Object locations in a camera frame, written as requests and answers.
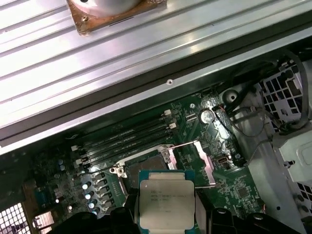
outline green circuit board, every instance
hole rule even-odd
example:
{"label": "green circuit board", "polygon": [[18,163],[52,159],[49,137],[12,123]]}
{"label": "green circuit board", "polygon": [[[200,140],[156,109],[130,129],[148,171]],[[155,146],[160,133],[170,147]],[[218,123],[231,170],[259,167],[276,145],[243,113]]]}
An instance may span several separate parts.
{"label": "green circuit board", "polygon": [[[145,141],[147,144],[136,148],[133,154],[154,145],[179,145],[199,140],[204,151],[210,156],[214,164],[214,178],[217,181],[217,187],[205,189],[211,202],[217,207],[224,207],[231,210],[238,216],[259,212],[262,209],[262,204],[249,169],[247,167],[237,167],[233,164],[225,165],[218,163],[218,159],[224,158],[225,154],[240,156],[236,139],[222,127],[217,119],[211,124],[202,124],[199,120],[199,114],[203,109],[212,108],[219,103],[220,100],[214,93],[204,97],[201,93],[194,94],[142,113],[119,124],[109,126],[97,132],[97,134],[102,135],[101,132],[105,132],[106,135],[110,136],[115,133],[116,130],[127,129],[129,131],[131,126],[136,126],[137,123],[142,121],[148,122],[148,120],[154,116],[160,117],[164,111],[171,110],[172,114],[166,117],[164,122],[167,124],[171,122],[176,123],[176,128],[173,129],[172,135],[163,138],[160,137],[152,142],[151,139],[153,137],[144,136],[146,137]],[[222,112],[218,112],[218,114],[222,121],[227,124],[227,120]],[[127,155],[129,154],[125,153],[108,160],[101,159],[103,161],[99,163],[97,167],[100,169],[112,166],[116,161],[125,158]],[[175,156],[177,158],[178,169],[195,171],[196,187],[204,187],[209,184],[209,180],[204,172],[204,163],[199,158],[198,152],[193,145],[177,148],[175,150]],[[118,180],[116,176],[113,175],[112,177],[117,184]]]}
{"label": "green circuit board", "polygon": [[[248,167],[243,166],[246,161],[240,152],[236,138],[222,126],[217,118],[214,117],[208,124],[201,118],[204,110],[210,110],[220,103],[218,95],[212,91],[205,95],[193,94],[117,124],[97,129],[92,133],[79,133],[79,135],[67,139],[62,146],[54,147],[53,150],[47,149],[45,153],[42,153],[44,160],[39,160],[40,165],[36,158],[38,165],[35,168],[37,171],[46,173],[43,164],[57,165],[57,160],[60,158],[69,162],[67,164],[69,166],[61,172],[56,172],[55,169],[52,172],[48,170],[48,182],[43,186],[43,189],[48,190],[45,193],[45,200],[49,200],[52,204],[56,196],[62,196],[65,198],[62,202],[62,207],[65,210],[68,204],[76,204],[73,212],[63,212],[65,215],[61,220],[77,212],[92,211],[88,208],[90,201],[84,199],[87,191],[82,190],[81,185],[92,181],[94,179],[93,172],[101,170],[103,179],[107,183],[106,186],[109,188],[110,201],[113,201],[112,206],[122,206],[125,195],[120,178],[116,174],[110,173],[110,168],[116,162],[158,145],[177,146],[199,140],[204,152],[214,165],[213,176],[217,185],[214,188],[204,189],[204,193],[214,206],[229,209],[241,218],[249,213],[260,212],[263,202]],[[215,114],[230,128],[228,120],[221,110],[217,110]],[[194,145],[178,147],[174,153],[178,169],[195,171],[195,187],[209,185],[204,171],[205,164],[200,159]],[[144,168],[149,165],[143,167],[140,163],[150,158],[159,163],[157,156],[159,156],[157,151],[146,153],[127,162],[126,170],[129,173],[130,171],[138,173],[139,169],[149,169]],[[80,162],[80,165],[76,165],[75,161],[80,157],[84,160]],[[127,188],[133,186],[136,175],[134,173],[132,178],[123,179]],[[59,195],[53,189],[56,184]],[[101,214],[105,213],[106,208],[102,209],[101,207]]]}

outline metal frame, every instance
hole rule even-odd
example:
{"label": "metal frame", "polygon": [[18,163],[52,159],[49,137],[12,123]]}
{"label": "metal frame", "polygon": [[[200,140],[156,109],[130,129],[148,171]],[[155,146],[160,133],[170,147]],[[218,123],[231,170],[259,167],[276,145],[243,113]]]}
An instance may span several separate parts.
{"label": "metal frame", "polygon": [[[242,86],[239,85],[234,89],[240,91],[241,88]],[[240,107],[262,105],[261,99],[261,95],[255,97],[250,94],[241,103]],[[247,115],[240,114],[237,117],[241,118],[244,116]],[[263,125],[263,117],[262,114],[249,116],[249,118],[240,121],[238,127],[248,135],[258,133]],[[287,168],[283,165],[284,160],[282,156],[272,147],[268,140],[268,136],[272,136],[274,133],[273,128],[268,126],[270,122],[270,119],[266,118],[264,130],[259,136],[254,138],[244,137],[236,130],[234,130],[234,133],[245,158],[247,160],[250,159],[248,167],[259,195],[266,204],[265,212],[299,233],[305,234],[306,231],[301,218],[307,216],[308,213],[301,209],[303,204],[298,199],[298,195],[301,192],[297,183],[292,182]]]}
{"label": "metal frame", "polygon": [[109,124],[112,123],[112,119],[118,120],[120,117],[124,116],[124,114],[121,114],[121,112],[126,112],[128,115],[134,115],[146,109],[153,108],[155,105],[160,105],[172,99],[176,99],[198,90],[202,90],[203,87],[208,87],[214,83],[220,82],[220,72],[226,72],[227,68],[231,68],[240,62],[253,59],[257,56],[310,36],[312,36],[312,28],[304,29],[282,39],[257,47],[243,54],[216,62],[213,65],[189,73],[180,78],[176,78],[170,85],[168,85],[165,81],[163,84],[155,88],[140,92],[126,99],[122,99],[116,103],[91,113],[87,113],[76,119],[66,121],[65,123],[57,125],[56,127],[53,126],[52,123],[49,123],[46,125],[45,129],[40,130],[39,132],[36,132],[38,129],[32,129],[29,132],[24,132],[8,139],[4,139],[0,142],[0,145],[2,146],[0,149],[0,155],[23,146],[27,146],[52,135],[56,135],[62,132],[64,133],[66,130],[79,131],[79,128],[87,127],[88,124],[94,125],[96,122],[98,124]]}
{"label": "metal frame", "polygon": [[170,0],[88,37],[64,0],[5,0],[0,9],[11,19],[0,23],[3,128],[308,12],[312,0]]}

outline capacitor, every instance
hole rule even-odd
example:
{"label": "capacitor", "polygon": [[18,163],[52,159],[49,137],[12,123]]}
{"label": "capacitor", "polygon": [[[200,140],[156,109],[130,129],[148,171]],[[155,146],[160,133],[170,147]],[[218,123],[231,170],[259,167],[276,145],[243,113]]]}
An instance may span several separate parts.
{"label": "capacitor", "polygon": [[58,197],[57,199],[55,199],[56,203],[60,203],[64,200],[65,198],[63,196]]}
{"label": "capacitor", "polygon": [[87,190],[91,185],[92,185],[92,183],[90,181],[88,181],[87,183],[83,184],[82,189]]}
{"label": "capacitor", "polygon": [[90,209],[93,209],[93,208],[96,206],[97,203],[98,203],[97,200],[93,200],[93,201],[91,201],[91,202],[88,204],[88,207],[89,207]]}
{"label": "capacitor", "polygon": [[85,197],[85,199],[90,200],[93,197],[93,195],[94,195],[94,192],[91,191],[91,192],[87,193],[84,197]]}
{"label": "capacitor", "polygon": [[94,213],[95,215],[98,215],[100,212],[100,208],[96,207],[94,210],[92,210],[92,213]]}
{"label": "capacitor", "polygon": [[66,167],[65,167],[64,165],[60,165],[59,169],[60,169],[61,171],[64,171],[64,170],[66,169]]}

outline metal bracket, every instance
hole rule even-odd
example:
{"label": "metal bracket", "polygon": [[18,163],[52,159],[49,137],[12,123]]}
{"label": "metal bracket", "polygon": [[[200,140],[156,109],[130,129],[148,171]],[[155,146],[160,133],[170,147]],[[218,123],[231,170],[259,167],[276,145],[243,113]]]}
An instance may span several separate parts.
{"label": "metal bracket", "polygon": [[112,168],[109,169],[109,172],[112,174],[117,174],[118,177],[122,177],[122,178],[128,178],[127,173],[124,169],[125,163],[129,160],[135,159],[137,157],[143,156],[145,154],[148,154],[152,151],[158,151],[159,153],[161,153],[161,155],[164,158],[165,163],[168,164],[169,169],[171,169],[171,164],[172,162],[174,162],[174,164],[176,165],[176,158],[173,155],[173,158],[169,156],[169,152],[168,152],[168,148],[173,147],[173,145],[158,145],[155,147],[152,147],[150,149],[147,149],[145,151],[142,151],[140,153],[137,153],[135,155],[131,155],[129,157],[123,158],[121,160],[119,160]]}
{"label": "metal bracket", "polygon": [[176,158],[175,158],[173,150],[175,148],[182,147],[182,146],[189,145],[189,144],[194,144],[194,146],[196,147],[196,149],[198,151],[199,157],[205,162],[205,165],[206,165],[205,166],[205,172],[206,172],[206,175],[207,175],[207,177],[209,179],[209,187],[215,187],[216,186],[216,182],[215,182],[215,178],[213,176],[214,165],[211,162],[210,157],[207,156],[207,154],[203,151],[203,148],[201,147],[201,144],[200,144],[200,142],[198,140],[191,141],[191,142],[188,142],[188,143],[185,143],[185,144],[181,144],[181,145],[177,145],[177,146],[173,146],[173,147],[168,149],[168,152],[169,152],[169,155],[170,155],[169,158],[170,158],[171,167],[172,167],[172,169],[170,169],[170,170],[176,170],[177,169],[177,167],[176,167]]}

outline integrated circuit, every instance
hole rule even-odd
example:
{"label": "integrated circuit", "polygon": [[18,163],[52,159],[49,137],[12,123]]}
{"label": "integrated circuit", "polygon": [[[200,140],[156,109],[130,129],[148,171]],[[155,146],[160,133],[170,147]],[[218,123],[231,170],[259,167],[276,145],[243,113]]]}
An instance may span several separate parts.
{"label": "integrated circuit", "polygon": [[248,190],[246,188],[240,188],[237,190],[240,198],[246,197],[248,195]]}

